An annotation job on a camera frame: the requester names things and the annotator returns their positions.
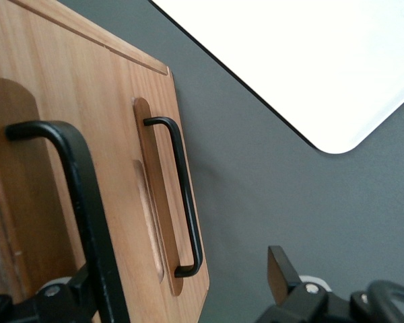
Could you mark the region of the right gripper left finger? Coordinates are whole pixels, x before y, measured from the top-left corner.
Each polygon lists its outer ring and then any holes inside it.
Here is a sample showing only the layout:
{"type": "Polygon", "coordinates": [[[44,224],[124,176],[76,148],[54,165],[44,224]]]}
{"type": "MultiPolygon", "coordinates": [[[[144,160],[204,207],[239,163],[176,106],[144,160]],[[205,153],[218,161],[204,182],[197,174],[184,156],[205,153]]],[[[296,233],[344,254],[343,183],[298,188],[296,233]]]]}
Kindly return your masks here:
{"type": "Polygon", "coordinates": [[[98,307],[86,266],[66,283],[49,283],[16,306],[18,322],[91,322],[98,307]]]}

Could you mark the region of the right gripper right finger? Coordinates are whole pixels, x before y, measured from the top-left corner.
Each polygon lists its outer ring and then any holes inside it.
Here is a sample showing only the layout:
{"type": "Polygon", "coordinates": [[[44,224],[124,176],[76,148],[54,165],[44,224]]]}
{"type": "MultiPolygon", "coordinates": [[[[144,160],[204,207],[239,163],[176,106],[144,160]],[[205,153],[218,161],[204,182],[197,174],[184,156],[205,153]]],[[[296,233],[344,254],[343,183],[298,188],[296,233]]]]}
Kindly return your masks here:
{"type": "Polygon", "coordinates": [[[275,304],[259,322],[351,322],[349,303],[321,279],[302,278],[281,246],[267,253],[267,280],[275,304]]]}

